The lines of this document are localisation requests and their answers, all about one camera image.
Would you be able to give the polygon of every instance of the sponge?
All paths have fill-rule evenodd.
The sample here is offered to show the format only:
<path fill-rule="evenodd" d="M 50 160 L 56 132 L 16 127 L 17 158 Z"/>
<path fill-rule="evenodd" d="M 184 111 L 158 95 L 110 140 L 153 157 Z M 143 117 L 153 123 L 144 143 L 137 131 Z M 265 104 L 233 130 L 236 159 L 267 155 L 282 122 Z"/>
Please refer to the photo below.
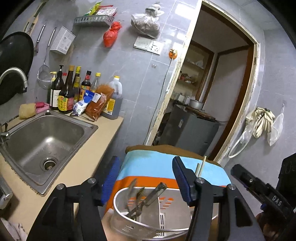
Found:
<path fill-rule="evenodd" d="M 36 115 L 36 104 L 22 104 L 19 109 L 19 117 L 20 119 L 27 119 Z"/>

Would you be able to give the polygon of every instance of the person's hand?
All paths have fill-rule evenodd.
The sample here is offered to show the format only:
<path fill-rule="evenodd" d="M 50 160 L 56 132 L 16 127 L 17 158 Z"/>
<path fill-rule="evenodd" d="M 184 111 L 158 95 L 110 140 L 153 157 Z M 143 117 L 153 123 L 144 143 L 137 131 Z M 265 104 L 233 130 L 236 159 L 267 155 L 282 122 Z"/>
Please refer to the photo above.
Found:
<path fill-rule="evenodd" d="M 113 215 L 113 209 L 109 209 L 102 218 L 102 225 L 108 241 L 136 241 L 128 236 L 120 234 L 111 229 L 110 220 Z"/>
<path fill-rule="evenodd" d="M 256 216 L 256 220 L 259 223 L 263 235 L 265 236 L 266 241 L 273 241 L 279 236 L 279 227 L 275 224 L 270 224 L 264 218 L 264 213 L 259 213 Z"/>

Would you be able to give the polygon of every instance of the plastic jug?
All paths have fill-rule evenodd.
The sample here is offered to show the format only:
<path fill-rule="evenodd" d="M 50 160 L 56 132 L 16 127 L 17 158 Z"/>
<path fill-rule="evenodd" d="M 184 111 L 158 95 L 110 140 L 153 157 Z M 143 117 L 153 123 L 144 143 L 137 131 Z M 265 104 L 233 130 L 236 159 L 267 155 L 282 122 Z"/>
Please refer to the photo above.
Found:
<path fill-rule="evenodd" d="M 114 76 L 114 79 L 109 83 L 109 86 L 114 89 L 114 93 L 101 113 L 102 116 L 111 120 L 118 118 L 123 100 L 122 84 L 119 82 L 119 78 L 119 76 Z"/>

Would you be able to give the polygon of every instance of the metal utensil holder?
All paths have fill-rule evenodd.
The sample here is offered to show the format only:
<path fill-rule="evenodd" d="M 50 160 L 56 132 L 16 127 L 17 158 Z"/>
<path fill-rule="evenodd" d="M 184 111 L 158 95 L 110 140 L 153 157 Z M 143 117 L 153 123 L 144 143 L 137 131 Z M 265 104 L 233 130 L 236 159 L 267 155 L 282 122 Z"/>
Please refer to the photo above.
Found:
<path fill-rule="evenodd" d="M 77 17 L 74 20 L 74 24 L 82 27 L 87 26 L 110 26 L 113 22 L 114 17 L 108 15 L 92 15 Z"/>
<path fill-rule="evenodd" d="M 154 188 L 145 188 L 143 198 Z M 138 240 L 168 240 L 187 233 L 191 214 L 179 189 L 167 188 L 149 207 L 143 207 L 137 221 L 125 216 L 127 191 L 128 188 L 121 189 L 114 197 L 114 214 L 111 218 L 114 230 Z M 135 197 L 130 198 L 128 204 L 133 209 L 136 206 Z"/>

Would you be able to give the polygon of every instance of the wooden door frame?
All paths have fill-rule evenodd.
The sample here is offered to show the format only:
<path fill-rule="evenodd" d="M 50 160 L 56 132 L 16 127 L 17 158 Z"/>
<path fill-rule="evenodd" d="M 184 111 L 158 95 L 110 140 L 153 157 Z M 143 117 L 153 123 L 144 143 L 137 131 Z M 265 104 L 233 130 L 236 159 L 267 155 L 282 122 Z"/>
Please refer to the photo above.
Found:
<path fill-rule="evenodd" d="M 261 47 L 260 47 L 259 42 L 256 40 L 256 38 L 238 20 L 236 20 L 228 12 L 226 12 L 225 10 L 220 8 L 219 6 L 213 4 L 212 2 L 210 2 L 208 0 L 202 0 L 202 2 L 198 2 L 197 6 L 196 6 L 196 13 L 197 14 L 199 14 L 199 10 L 201 7 L 204 8 L 203 5 L 205 5 L 207 8 L 210 8 L 214 12 L 217 12 L 218 15 L 221 15 L 221 18 L 225 18 L 224 21 L 229 22 L 229 23 L 227 23 L 227 25 L 229 24 L 231 26 L 231 28 L 234 28 L 234 29 L 237 28 L 238 29 L 237 31 L 241 31 L 240 34 L 245 35 L 246 42 L 248 44 L 250 43 L 254 46 L 251 73 L 250 73 L 249 81 L 247 84 L 247 90 L 246 90 L 245 96 L 242 101 L 242 105 L 238 111 L 238 115 L 235 119 L 235 122 L 234 122 L 225 142 L 223 143 L 221 149 L 219 150 L 218 154 L 216 155 L 216 157 L 214 159 L 214 161 L 220 163 L 222 161 L 222 158 L 227 154 L 230 143 L 233 142 L 233 138 L 235 138 L 235 134 L 239 131 L 240 125 L 244 121 L 244 117 L 245 117 L 246 111 L 248 109 L 248 104 L 250 102 L 251 96 L 253 95 L 254 86 L 255 86 L 255 83 L 256 83 L 257 77 L 258 77 L 259 61 L 256 61 L 256 59 L 260 59 Z M 181 67 L 182 67 L 182 63 L 184 62 L 184 58 L 186 56 L 186 53 L 187 53 L 187 50 L 188 50 L 188 47 L 190 44 L 190 40 L 192 38 L 193 31 L 196 26 L 197 17 L 198 17 L 198 15 L 196 16 L 196 18 L 192 19 L 190 22 L 181 55 L 179 56 L 178 62 L 173 70 L 172 75 L 171 75 L 167 90 L 165 92 L 163 102 L 159 108 L 159 111 L 155 112 L 155 115 L 152 118 L 153 125 L 149 129 L 148 135 L 147 135 L 145 142 L 144 142 L 145 145 L 151 145 L 154 138 L 155 138 L 155 135 L 157 133 L 157 130 L 159 128 L 159 125 L 161 123 L 163 115 L 165 113 L 166 107 L 169 103 L 170 96 L 171 96 L 173 89 L 175 87 L 175 84 L 177 82 L 178 75 L 179 75 Z"/>
<path fill-rule="evenodd" d="M 247 86 L 248 86 L 248 83 L 249 83 L 251 69 L 252 69 L 252 65 L 253 65 L 254 45 L 251 45 L 251 46 L 250 45 L 245 45 L 245 46 L 241 46 L 241 47 L 237 47 L 237 48 L 232 48 L 232 49 L 228 49 L 228 50 L 219 52 L 217 54 L 217 59 L 215 61 L 213 72 L 212 72 L 211 78 L 209 80 L 209 84 L 207 86 L 204 98 L 202 100 L 203 103 L 205 103 L 205 101 L 206 101 L 206 99 L 208 97 L 208 94 L 209 94 L 210 89 L 212 87 L 212 84 L 214 82 L 215 73 L 216 73 L 216 70 L 217 70 L 218 63 L 219 63 L 219 58 L 221 56 L 223 56 L 223 55 L 227 55 L 227 54 L 231 54 L 231 53 L 235 53 L 235 52 L 239 52 L 239 51 L 244 51 L 244 50 L 248 50 L 248 55 L 247 55 L 247 64 L 246 64 L 244 76 L 243 76 L 243 79 L 242 79 L 242 85 L 241 85 L 241 88 L 240 88 L 239 95 L 237 97 L 236 103 L 235 103 L 234 108 L 232 110 L 232 113 L 231 113 L 231 115 L 229 117 L 229 120 L 228 120 L 228 122 L 227 122 L 227 124 L 226 124 L 226 126 L 224 128 L 224 131 L 223 131 L 222 135 L 220 136 L 218 142 L 216 143 L 215 147 L 213 148 L 211 154 L 208 157 L 208 159 L 211 160 L 211 161 L 215 159 L 215 157 L 217 156 L 217 154 L 218 154 L 219 150 L 221 149 L 223 143 L 227 139 L 227 137 L 228 137 L 228 135 L 229 135 L 234 123 L 235 123 L 235 120 L 237 118 L 240 107 L 242 106 L 242 102 L 243 102 L 244 96 L 245 96 L 246 91 L 247 91 Z"/>
<path fill-rule="evenodd" d="M 204 69 L 204 74 L 202 76 L 202 81 L 201 81 L 200 87 L 197 90 L 196 95 L 195 95 L 195 99 L 196 100 L 199 100 L 200 99 L 200 96 L 202 94 L 202 90 L 205 87 L 205 83 L 207 81 L 207 77 L 209 75 L 209 71 L 210 71 L 210 68 L 211 68 L 211 65 L 212 65 L 212 62 L 213 62 L 213 58 L 214 58 L 214 54 L 215 53 L 213 51 L 209 50 L 208 48 L 202 46 L 201 44 L 196 43 L 193 40 L 190 41 L 190 44 L 193 45 L 193 46 L 195 46 L 195 47 L 198 47 L 199 49 L 203 50 L 204 52 L 206 52 L 209 55 L 209 57 L 207 59 L 207 64 L 206 64 L 205 69 Z"/>

